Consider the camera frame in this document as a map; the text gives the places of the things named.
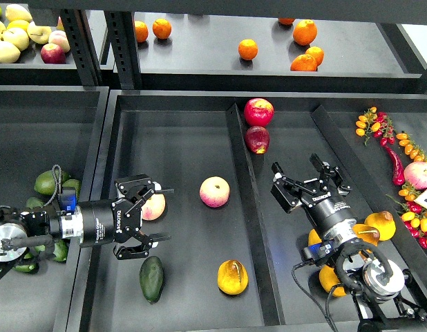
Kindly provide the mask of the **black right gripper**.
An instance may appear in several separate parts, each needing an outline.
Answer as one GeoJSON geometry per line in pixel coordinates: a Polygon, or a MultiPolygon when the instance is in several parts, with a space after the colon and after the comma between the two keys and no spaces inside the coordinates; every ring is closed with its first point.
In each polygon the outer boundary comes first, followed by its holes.
{"type": "Polygon", "coordinates": [[[310,162],[319,178],[303,182],[287,177],[281,166],[273,163],[272,195],[288,214],[295,208],[303,208],[321,240],[349,241],[355,238],[352,227],[357,220],[343,197],[352,188],[345,182],[338,166],[332,167],[317,154],[311,154],[310,162]],[[336,188],[329,185],[330,180],[336,188]]]}

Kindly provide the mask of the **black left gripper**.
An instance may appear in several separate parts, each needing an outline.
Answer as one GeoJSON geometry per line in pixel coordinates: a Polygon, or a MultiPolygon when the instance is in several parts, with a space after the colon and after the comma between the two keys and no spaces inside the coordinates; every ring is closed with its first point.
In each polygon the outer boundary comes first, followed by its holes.
{"type": "Polygon", "coordinates": [[[77,206],[84,231],[81,247],[124,243],[135,237],[139,241],[137,246],[116,246],[113,253],[118,260],[145,259],[149,257],[150,249],[158,242],[170,240],[171,235],[166,232],[140,233],[142,207],[154,194],[172,194],[174,189],[162,188],[146,174],[118,178],[115,187],[116,201],[89,201],[77,206]]]}

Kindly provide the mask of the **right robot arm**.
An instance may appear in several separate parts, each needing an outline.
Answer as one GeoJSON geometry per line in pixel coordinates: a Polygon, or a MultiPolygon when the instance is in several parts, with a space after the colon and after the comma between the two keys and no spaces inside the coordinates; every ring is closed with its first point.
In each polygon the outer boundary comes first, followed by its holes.
{"type": "Polygon", "coordinates": [[[359,317],[358,331],[427,331],[427,300],[408,269],[401,269],[372,243],[354,231],[357,219],[345,198],[351,187],[339,167],[310,156],[319,177],[297,181],[278,163],[271,193],[283,210],[305,211],[320,242],[302,249],[304,266],[333,268],[336,283],[349,293],[359,317]]]}

